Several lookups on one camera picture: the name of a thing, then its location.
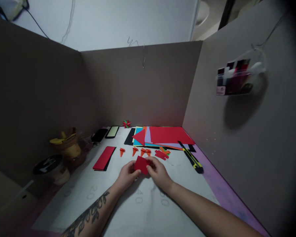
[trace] forearm tattoo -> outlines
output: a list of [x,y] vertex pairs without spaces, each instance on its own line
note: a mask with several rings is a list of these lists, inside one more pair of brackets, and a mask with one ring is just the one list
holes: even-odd
[[98,209],[100,209],[103,205],[103,203],[106,203],[106,196],[110,193],[108,191],[105,191],[87,210],[85,210],[72,224],[69,226],[62,236],[65,237],[72,237],[75,236],[76,228],[79,227],[78,235],[80,235],[81,231],[83,230],[85,226],[85,222],[89,222],[92,218],[92,224],[95,221],[95,219],[99,219],[99,212]]

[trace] plastic holder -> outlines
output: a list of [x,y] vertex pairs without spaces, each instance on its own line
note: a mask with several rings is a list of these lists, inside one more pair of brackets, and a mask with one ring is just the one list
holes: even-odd
[[237,62],[252,51],[261,52],[263,63],[257,62],[251,68],[238,70],[235,73],[234,69],[232,69],[227,73],[218,74],[215,78],[217,81],[216,95],[245,95],[251,93],[257,76],[266,71],[265,53],[259,48],[254,48],[234,60],[234,62]]

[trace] table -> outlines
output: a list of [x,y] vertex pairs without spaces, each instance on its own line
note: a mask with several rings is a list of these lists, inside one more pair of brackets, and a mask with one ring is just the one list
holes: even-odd
[[[86,162],[77,168],[66,184],[62,187],[53,186],[41,198],[36,209],[19,225],[15,235],[59,236],[65,227],[69,226],[79,216],[79,213],[88,208],[113,184],[121,167],[128,161],[135,160],[137,155],[140,155],[139,151],[132,157],[132,146],[124,145],[129,131],[130,129],[121,127],[114,139],[103,139],[100,146],[93,148],[88,154]],[[93,171],[93,165],[106,146],[116,146],[107,171]],[[122,157],[120,157],[120,148],[126,150]],[[196,173],[182,151],[171,150],[169,159],[166,161],[161,160],[166,166],[170,177],[186,188],[221,205],[251,225],[262,235],[268,236],[261,224],[234,193],[199,147],[194,145],[194,148],[196,153],[193,154],[202,164],[204,174]],[[130,206],[134,207],[132,212],[137,217],[132,221],[130,221],[129,217],[122,218],[121,216],[122,213],[130,212]],[[134,228],[134,226],[140,226],[142,222],[148,222],[157,231],[155,233],[147,232],[148,235],[164,235],[166,230],[166,233],[169,235],[171,234],[171,229],[175,235],[200,236],[202,234],[172,200],[153,186],[151,178],[149,179],[148,177],[141,178],[137,185],[133,184],[126,191],[125,195],[120,198],[117,207],[114,209],[104,230],[104,236],[114,235],[117,231],[119,236],[121,236],[120,233],[123,226],[127,226],[127,229]],[[148,217],[156,212],[158,215],[153,218]],[[177,229],[173,228],[173,223],[176,224]],[[143,229],[135,229],[134,231],[142,234]]]

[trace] white cutting mat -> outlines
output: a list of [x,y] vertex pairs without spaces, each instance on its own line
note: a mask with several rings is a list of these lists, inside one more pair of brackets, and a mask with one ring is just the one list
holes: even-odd
[[[123,165],[136,160],[133,147],[124,145],[129,129],[120,127],[113,139],[103,139],[93,148],[86,162],[77,168],[58,191],[32,229],[62,233],[116,180]],[[107,171],[92,167],[106,146],[115,146]],[[125,153],[120,157],[120,148]],[[159,159],[170,177],[180,185],[217,203],[203,175],[198,174],[182,151],[170,150],[166,161]],[[104,236],[204,236],[190,218],[154,184],[150,176],[141,177],[121,196],[104,230]]]

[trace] cardboard wall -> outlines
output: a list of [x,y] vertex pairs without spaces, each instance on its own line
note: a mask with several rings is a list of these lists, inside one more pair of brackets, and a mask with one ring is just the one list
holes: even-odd
[[265,41],[285,9],[264,0],[203,41],[183,128],[273,236],[296,213],[296,32],[287,15],[252,95],[216,96],[220,67]]
[[82,52],[103,123],[182,126],[201,46],[194,41]]
[[[20,186],[61,129],[99,128],[80,52],[0,19],[0,171]],[[38,179],[29,191],[39,197]]]

